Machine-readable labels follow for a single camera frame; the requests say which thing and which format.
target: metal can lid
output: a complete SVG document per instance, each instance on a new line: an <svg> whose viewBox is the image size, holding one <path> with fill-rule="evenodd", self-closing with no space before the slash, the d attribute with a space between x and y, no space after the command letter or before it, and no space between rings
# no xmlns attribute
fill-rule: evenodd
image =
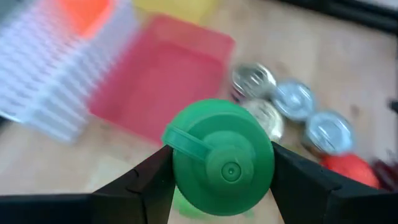
<svg viewBox="0 0 398 224"><path fill-rule="evenodd" d="M265 130L271 141L278 142L284 133L284 120L282 115L272 104L262 99L245 101L242 107L247 109Z"/></svg>
<svg viewBox="0 0 398 224"><path fill-rule="evenodd" d="M335 111L322 111L311 116L305 134L319 150L331 155L348 152L354 145L352 126Z"/></svg>
<svg viewBox="0 0 398 224"><path fill-rule="evenodd" d="M312 91L296 81L278 84L272 102L280 113L293 121L305 121L315 111Z"/></svg>
<svg viewBox="0 0 398 224"><path fill-rule="evenodd" d="M270 95L276 86L271 72L259 63L242 64L232 71L234 88L245 97L257 98Z"/></svg>

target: red ball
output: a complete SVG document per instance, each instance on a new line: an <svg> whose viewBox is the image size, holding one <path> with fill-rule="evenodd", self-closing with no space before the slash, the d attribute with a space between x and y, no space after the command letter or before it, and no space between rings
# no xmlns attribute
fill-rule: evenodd
<svg viewBox="0 0 398 224"><path fill-rule="evenodd" d="M370 187L379 188L380 184L370 165L354 154L325 156L321 165L345 177Z"/></svg>

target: wooden surface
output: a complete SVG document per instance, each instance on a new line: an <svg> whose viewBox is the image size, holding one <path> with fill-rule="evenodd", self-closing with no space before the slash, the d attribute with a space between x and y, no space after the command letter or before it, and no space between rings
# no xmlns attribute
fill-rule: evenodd
<svg viewBox="0 0 398 224"><path fill-rule="evenodd" d="M343 114L354 126L355 151L365 159L396 150L393 36L274 1L224 0L209 27L236 41L231 66L260 62L276 79L297 78L315 92L321 109ZM228 95L228 80L220 97ZM282 144L306 157L300 127L289 124ZM159 146L93 118L75 146L65 146L12 124L0 135L0 194L92 192L125 173ZM201 223L173 211L169 223ZM243 215L214 223L283 223L271 194Z"/></svg>

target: red plastic box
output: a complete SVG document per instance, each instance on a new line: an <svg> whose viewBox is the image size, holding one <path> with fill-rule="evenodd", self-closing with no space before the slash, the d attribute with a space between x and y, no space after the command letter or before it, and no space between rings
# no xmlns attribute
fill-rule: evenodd
<svg viewBox="0 0 398 224"><path fill-rule="evenodd" d="M156 16L97 89L91 112L161 143L180 110L217 96L233 46L227 35Z"/></svg>

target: orange object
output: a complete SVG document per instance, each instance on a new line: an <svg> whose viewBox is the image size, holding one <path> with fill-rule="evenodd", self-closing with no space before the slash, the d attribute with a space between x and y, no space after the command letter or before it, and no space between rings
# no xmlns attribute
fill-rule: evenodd
<svg viewBox="0 0 398 224"><path fill-rule="evenodd" d="M370 165L354 154L325 156L320 164L362 184L377 189L380 187L379 181L374 175Z"/></svg>
<svg viewBox="0 0 398 224"><path fill-rule="evenodd" d="M114 0L56 0L75 32L91 38L114 9Z"/></svg>

